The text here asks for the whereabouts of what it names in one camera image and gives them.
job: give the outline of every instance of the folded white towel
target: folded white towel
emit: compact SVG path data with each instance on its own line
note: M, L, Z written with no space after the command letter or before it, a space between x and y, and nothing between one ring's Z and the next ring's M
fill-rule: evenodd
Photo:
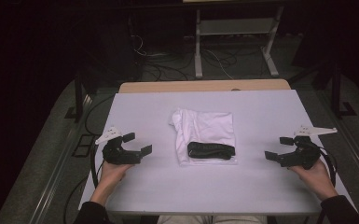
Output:
M230 160L194 159L187 154L187 144L190 142L235 147L231 113L198 112L178 108L173 112L172 125L177 131L176 152L181 165L237 164L235 156Z

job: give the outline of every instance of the black object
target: black object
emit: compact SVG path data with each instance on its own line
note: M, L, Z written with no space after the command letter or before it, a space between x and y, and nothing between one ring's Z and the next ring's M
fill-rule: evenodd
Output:
M152 153L152 146L143 147L141 151L128 151L121 146L121 143L129 142L134 138L135 133L128 133L109 140L103 149L104 159L116 165L141 163L144 156Z
M190 158L195 159L218 158L229 160L235 156L234 147L217 143L190 142L187 145L187 152Z
M321 156L320 148L313 144L308 136L296 136L294 139L281 137L280 142L284 145L297 146L294 152L282 155L265 151L266 159L277 161L281 167L302 165L304 169L309 170Z

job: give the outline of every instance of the dark background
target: dark background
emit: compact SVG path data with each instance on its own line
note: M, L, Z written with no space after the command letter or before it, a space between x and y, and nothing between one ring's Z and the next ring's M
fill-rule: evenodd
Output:
M306 68L335 52L342 73L359 86L359 0L298 2L285 8L278 31L281 35L305 34L294 64ZM76 75L81 75L89 93L137 80L140 67L132 51L128 17L132 30L148 36L148 43L156 36L180 42L181 35L194 35L194 10L173 14L67 10L142 3L0 1L0 208L50 109Z

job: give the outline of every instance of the floor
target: floor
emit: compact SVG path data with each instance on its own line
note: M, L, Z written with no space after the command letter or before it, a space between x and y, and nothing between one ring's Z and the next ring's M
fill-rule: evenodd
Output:
M263 35L234 35L204 38L201 44L203 79L271 78L263 62L260 47ZM192 37L173 49L138 49L147 51L144 72L139 81L194 80ZM277 36L271 56L280 73L288 79L303 68L291 65L301 36ZM338 119L330 109L330 85L315 90L315 74L291 85L316 127L337 127L338 134L321 136L325 148L338 160L338 174L359 211L359 90L346 77L341 82L341 101L348 102L357 116ZM77 214L90 172L88 148L92 136L103 131L115 88L99 89L87 95L84 116L78 123L66 119L75 106L74 83L62 92L24 164L19 179L0 213L0 223L72 223ZM311 217L308 223L316 222ZM302 223L305 217L277 217L279 224ZM124 223L140 223L139 217L124 217Z

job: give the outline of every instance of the person's hand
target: person's hand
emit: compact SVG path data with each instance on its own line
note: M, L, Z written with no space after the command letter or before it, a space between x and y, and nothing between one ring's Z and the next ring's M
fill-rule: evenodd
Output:
M310 170L305 170L302 166L292 166L288 169L296 172L321 201L338 195L321 160L318 160Z
M90 201L105 206L106 200L112 194L115 186L132 166L131 164L115 165L104 161L100 182L92 194Z

